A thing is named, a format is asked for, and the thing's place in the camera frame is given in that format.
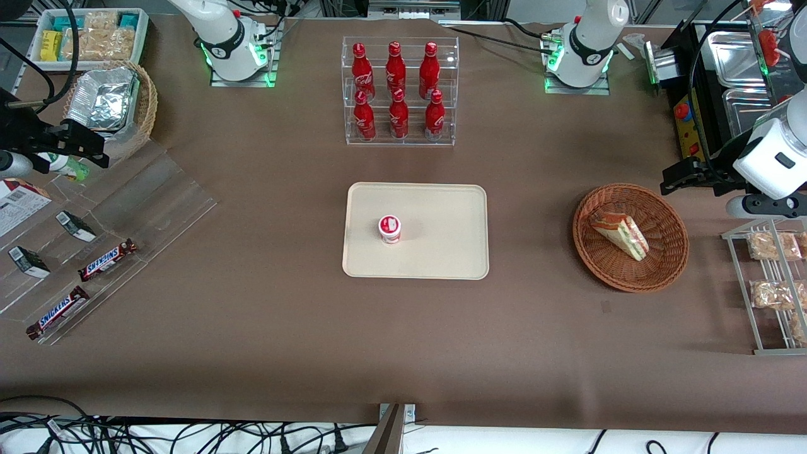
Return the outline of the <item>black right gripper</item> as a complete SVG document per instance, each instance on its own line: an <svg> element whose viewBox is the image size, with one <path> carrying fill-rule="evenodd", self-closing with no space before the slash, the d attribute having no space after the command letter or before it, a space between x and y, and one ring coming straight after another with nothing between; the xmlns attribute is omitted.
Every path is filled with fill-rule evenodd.
<svg viewBox="0 0 807 454"><path fill-rule="evenodd" d="M77 120L48 124L30 107L11 108L18 99L1 89L1 170L2 173L49 173L51 161L40 153L57 153L86 159L100 168L110 166L104 153L105 140Z"/></svg>

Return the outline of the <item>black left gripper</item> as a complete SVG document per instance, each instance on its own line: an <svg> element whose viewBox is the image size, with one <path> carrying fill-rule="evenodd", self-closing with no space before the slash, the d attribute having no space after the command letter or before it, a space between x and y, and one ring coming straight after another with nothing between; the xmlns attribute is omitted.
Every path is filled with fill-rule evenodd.
<svg viewBox="0 0 807 454"><path fill-rule="evenodd" d="M715 196L747 189L746 179L734 167L737 158L717 157L709 163L703 158L683 159L662 172L660 194L669 195L680 189L712 189Z"/></svg>

